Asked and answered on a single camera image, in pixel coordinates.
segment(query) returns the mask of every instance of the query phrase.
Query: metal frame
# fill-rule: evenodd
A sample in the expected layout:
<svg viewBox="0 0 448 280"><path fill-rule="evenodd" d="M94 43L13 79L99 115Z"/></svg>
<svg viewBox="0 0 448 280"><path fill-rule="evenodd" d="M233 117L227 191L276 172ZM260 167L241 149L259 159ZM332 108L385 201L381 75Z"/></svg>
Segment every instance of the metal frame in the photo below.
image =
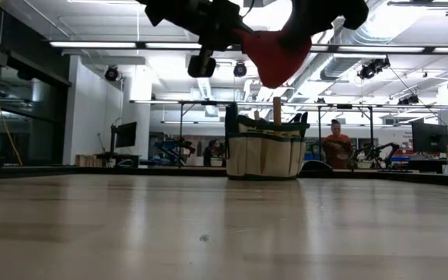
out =
<svg viewBox="0 0 448 280"><path fill-rule="evenodd" d="M180 121L179 121L179 137L183 136L183 124L186 124L188 122L184 121L184 115L190 111L194 105L196 104L201 104L204 106L226 106L226 105L230 105L231 103L234 103L233 101L210 101L210 100L180 100L180 101L165 101L165 100L153 100L153 101L143 101L143 102L137 102L137 101L131 101L131 103L154 103L154 104L180 104ZM244 106L244 105L251 105L254 103L250 103L250 102L237 102L238 105ZM188 109L184 109L184 105L186 104L190 104L191 106ZM322 141L322 126L323 124L321 124L321 119L324 116L324 114L321 114L321 112L328 112L329 110L333 109L333 108L338 108L341 110L350 110L350 111L355 111L354 109L357 109L357 111L362 112L364 114L364 116L366 116L369 119L369 132L370 132L370 141L371 141L371 145L374 145L375 139L374 139L374 127L375 124L373 122L373 111L374 108L392 108L392 109L400 109L400 108L423 108L423 109L448 109L448 106L433 106L433 105L406 105L406 106L394 106L394 105L380 105L380 104L373 104L373 105L361 105L361 104L318 104L318 103L283 103L284 106L303 106L303 107L316 107L316 111L317 111L317 122L318 122L318 138L319 138L319 143L321 143ZM257 107L272 107L271 103L256 103ZM369 110L369 115L364 112L362 109L363 108L367 108ZM172 121L161 121L162 123L167 123L170 122L172 123ZM198 121L191 121L189 123L192 124L198 124ZM179 156L182 156L182 149L180 149L179 151ZM319 158L321 158L322 156L322 149L319 148ZM178 167L179 169L181 167L183 167L183 165L181 163L178 163Z"/></svg>

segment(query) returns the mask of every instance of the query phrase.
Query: wooden stick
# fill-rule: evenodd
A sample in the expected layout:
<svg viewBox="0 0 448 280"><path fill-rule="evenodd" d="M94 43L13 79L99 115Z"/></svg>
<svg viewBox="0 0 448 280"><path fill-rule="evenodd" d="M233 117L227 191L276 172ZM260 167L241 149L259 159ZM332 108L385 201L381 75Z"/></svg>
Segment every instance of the wooden stick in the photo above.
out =
<svg viewBox="0 0 448 280"><path fill-rule="evenodd" d="M272 99L272 110L274 114L274 125L281 125L281 97L277 96ZM280 131L275 131L274 135L281 135Z"/></svg>

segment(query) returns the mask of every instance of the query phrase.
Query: table surface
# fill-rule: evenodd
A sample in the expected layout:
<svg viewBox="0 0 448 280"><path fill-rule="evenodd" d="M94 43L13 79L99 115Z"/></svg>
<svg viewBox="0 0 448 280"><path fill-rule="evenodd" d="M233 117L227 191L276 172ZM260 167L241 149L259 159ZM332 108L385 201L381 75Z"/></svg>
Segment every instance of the table surface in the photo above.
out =
<svg viewBox="0 0 448 280"><path fill-rule="evenodd" d="M0 180L0 279L448 279L448 187Z"/></svg>

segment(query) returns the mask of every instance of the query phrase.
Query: person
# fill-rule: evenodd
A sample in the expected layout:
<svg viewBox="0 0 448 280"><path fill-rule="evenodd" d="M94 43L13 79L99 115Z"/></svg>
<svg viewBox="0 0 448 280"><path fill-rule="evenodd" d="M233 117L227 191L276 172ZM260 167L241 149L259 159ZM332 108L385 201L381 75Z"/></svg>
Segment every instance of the person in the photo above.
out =
<svg viewBox="0 0 448 280"><path fill-rule="evenodd" d="M212 166L212 157L221 156L221 144L219 140L213 139L203 151L203 166Z"/></svg>
<svg viewBox="0 0 448 280"><path fill-rule="evenodd" d="M352 153L350 138L341 133L341 125L337 120L331 120L331 133L331 135L323 139L326 163L333 169L344 169Z"/></svg>

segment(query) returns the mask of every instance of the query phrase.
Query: window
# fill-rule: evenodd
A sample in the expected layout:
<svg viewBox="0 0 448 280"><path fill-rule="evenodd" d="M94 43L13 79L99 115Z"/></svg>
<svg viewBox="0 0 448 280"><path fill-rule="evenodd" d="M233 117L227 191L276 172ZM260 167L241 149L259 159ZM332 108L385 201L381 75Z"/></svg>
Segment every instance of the window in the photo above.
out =
<svg viewBox="0 0 448 280"><path fill-rule="evenodd" d="M59 140L55 125L7 111L2 112L13 143L25 166L60 163L55 147ZM0 113L0 156L5 164L18 164Z"/></svg>
<svg viewBox="0 0 448 280"><path fill-rule="evenodd" d="M66 106L65 93L25 72L3 68L0 101L3 107L17 109L36 117L60 120Z"/></svg>

